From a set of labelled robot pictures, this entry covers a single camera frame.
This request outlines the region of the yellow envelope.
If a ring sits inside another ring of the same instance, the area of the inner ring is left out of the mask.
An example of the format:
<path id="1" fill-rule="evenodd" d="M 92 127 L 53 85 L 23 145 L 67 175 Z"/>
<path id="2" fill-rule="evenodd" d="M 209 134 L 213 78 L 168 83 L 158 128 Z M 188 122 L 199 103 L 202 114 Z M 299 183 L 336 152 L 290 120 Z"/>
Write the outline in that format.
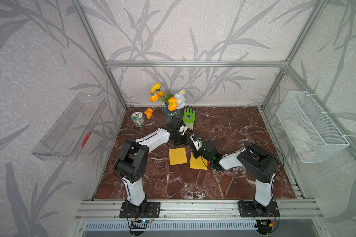
<path id="1" fill-rule="evenodd" d="M 169 150 L 170 165 L 180 165 L 187 163 L 187 154 L 185 148 L 176 148 Z"/>
<path id="2" fill-rule="evenodd" d="M 202 157 L 195 158 L 193 153 L 190 154 L 190 169 L 207 170 L 206 161 Z"/>

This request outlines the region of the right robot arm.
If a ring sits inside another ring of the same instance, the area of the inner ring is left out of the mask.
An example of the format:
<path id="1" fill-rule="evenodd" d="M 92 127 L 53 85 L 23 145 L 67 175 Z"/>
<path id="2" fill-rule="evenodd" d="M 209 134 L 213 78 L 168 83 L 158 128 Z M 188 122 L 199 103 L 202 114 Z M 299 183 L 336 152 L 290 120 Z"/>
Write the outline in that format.
<path id="1" fill-rule="evenodd" d="M 279 161 L 272 154 L 252 143 L 233 153 L 220 154 L 211 141 L 201 141 L 199 138 L 190 142 L 194 157 L 203 158 L 208 165 L 219 172 L 232 168 L 244 167 L 256 180 L 254 205 L 260 208 L 268 207 L 273 200 L 273 182 Z"/>

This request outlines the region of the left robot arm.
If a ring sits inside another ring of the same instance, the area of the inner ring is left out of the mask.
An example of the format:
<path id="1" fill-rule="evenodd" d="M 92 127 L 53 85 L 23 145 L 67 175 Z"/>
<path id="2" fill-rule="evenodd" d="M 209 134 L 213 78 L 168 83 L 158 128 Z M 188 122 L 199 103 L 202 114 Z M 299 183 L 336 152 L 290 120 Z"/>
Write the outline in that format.
<path id="1" fill-rule="evenodd" d="M 114 165 L 114 173 L 124 183 L 127 204 L 142 208 L 147 203 L 142 178 L 146 171 L 148 155 L 163 144 L 174 141 L 177 145 L 188 143 L 188 127 L 183 119 L 173 117 L 165 126 L 140 139 L 127 139 Z"/>

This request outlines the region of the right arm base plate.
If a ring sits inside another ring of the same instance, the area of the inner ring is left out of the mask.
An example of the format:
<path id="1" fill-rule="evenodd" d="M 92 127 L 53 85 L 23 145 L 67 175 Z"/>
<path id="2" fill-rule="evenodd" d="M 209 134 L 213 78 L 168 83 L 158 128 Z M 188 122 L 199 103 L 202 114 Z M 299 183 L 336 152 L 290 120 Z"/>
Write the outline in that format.
<path id="1" fill-rule="evenodd" d="M 256 200 L 245 201 L 239 200 L 237 203 L 240 217 L 280 217 L 277 202 L 271 200 L 267 206 L 263 206 Z"/>

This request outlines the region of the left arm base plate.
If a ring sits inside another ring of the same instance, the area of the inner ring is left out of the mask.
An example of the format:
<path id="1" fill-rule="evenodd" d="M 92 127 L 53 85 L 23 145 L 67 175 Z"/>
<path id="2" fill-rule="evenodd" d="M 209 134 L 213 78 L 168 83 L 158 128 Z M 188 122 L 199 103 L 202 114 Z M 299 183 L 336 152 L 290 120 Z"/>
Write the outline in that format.
<path id="1" fill-rule="evenodd" d="M 140 206 L 128 201 L 122 203 L 120 218 L 158 218 L 161 210 L 161 202 L 144 201 Z"/>

